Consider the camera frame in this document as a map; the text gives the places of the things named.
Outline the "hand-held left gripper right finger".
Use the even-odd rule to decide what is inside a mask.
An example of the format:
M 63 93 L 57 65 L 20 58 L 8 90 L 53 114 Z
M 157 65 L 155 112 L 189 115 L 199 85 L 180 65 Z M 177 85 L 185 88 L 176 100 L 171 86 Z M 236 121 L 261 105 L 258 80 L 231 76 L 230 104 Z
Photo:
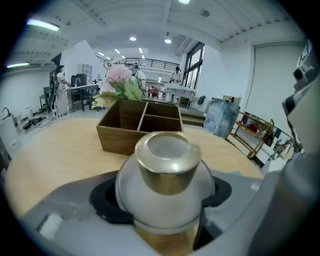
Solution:
M 247 256 L 261 221 L 262 180 L 210 171 L 212 185 L 192 180 L 182 194 L 185 228 L 198 227 L 192 256 Z

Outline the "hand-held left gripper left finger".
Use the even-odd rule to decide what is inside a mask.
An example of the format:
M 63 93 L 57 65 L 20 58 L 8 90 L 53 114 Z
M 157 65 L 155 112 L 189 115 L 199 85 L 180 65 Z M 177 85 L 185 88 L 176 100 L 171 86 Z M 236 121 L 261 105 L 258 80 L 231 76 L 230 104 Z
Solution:
M 117 172 L 67 183 L 20 219 L 49 256 L 157 256 L 135 231 L 132 214 L 116 201 Z

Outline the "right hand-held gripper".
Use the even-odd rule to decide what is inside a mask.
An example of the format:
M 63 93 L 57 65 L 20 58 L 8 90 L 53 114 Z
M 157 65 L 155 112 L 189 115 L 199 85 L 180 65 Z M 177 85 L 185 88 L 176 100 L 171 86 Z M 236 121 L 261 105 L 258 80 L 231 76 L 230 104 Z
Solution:
M 250 243 L 250 256 L 308 256 L 320 246 L 320 60 L 306 41 L 293 72 L 294 93 L 282 102 L 294 143 L 303 154 L 280 171 Z

